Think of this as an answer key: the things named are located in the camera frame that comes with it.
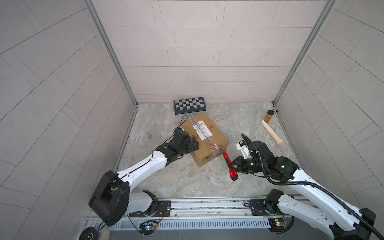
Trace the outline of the red utility knife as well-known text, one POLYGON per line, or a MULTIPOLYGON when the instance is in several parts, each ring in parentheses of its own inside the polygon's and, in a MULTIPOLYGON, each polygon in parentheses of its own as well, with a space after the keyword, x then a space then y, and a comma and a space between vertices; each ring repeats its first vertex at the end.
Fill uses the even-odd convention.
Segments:
POLYGON ((238 173, 235 170, 234 166, 232 165, 232 161, 231 161, 229 155, 227 154, 227 152, 223 152, 223 157, 224 157, 226 164, 229 168, 229 174, 230 174, 231 180, 236 181, 239 178, 238 173))

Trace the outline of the brown cardboard express box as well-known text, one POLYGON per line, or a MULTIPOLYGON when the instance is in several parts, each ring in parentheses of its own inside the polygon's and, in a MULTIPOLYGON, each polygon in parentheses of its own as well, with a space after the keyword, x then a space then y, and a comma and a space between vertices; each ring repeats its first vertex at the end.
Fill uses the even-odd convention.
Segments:
POLYGON ((191 153, 197 166, 202 167, 227 151, 228 140, 207 114, 196 115, 181 127, 199 143, 199 149, 191 153))

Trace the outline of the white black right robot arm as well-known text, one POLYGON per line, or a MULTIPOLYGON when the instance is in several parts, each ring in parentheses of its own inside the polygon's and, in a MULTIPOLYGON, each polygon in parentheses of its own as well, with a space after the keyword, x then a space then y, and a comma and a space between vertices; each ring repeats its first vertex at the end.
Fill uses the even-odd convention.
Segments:
POLYGON ((273 216, 283 214, 293 220, 300 219, 333 240, 368 240, 371 235, 380 240, 384 238, 374 228, 376 214, 373 211, 359 209, 337 197, 290 159, 274 156, 265 143, 245 138, 237 148, 242 155, 233 161, 226 153, 223 154, 232 180, 236 180, 239 173, 252 174, 275 186, 290 187, 314 204, 302 204, 284 192, 272 189, 263 203, 248 202, 246 207, 273 216))

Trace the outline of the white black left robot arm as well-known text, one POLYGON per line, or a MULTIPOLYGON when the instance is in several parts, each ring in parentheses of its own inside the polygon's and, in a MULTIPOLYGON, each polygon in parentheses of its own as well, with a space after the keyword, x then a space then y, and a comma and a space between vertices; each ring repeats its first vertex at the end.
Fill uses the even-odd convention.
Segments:
POLYGON ((198 149, 196 138, 176 128, 171 140, 159 145, 144 160, 117 173, 104 173, 89 200, 89 207, 108 227, 127 214, 142 212, 152 216, 157 212, 158 198, 147 190, 138 194, 132 191, 155 172, 198 149))

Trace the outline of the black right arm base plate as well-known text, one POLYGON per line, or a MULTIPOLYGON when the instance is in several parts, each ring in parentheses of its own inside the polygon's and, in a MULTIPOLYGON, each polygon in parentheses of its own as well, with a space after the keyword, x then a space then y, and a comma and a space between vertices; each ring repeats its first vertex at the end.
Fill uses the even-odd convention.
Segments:
POLYGON ((266 203, 265 200, 249 200, 244 206, 251 209, 253 216, 283 216, 277 205, 266 203))

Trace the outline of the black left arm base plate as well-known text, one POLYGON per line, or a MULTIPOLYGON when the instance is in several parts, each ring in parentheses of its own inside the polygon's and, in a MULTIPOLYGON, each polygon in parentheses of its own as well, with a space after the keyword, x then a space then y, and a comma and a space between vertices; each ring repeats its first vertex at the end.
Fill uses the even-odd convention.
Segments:
POLYGON ((144 212, 133 212, 129 214, 130 218, 154 218, 154 217, 169 217, 171 210, 171 201, 155 201, 144 212))

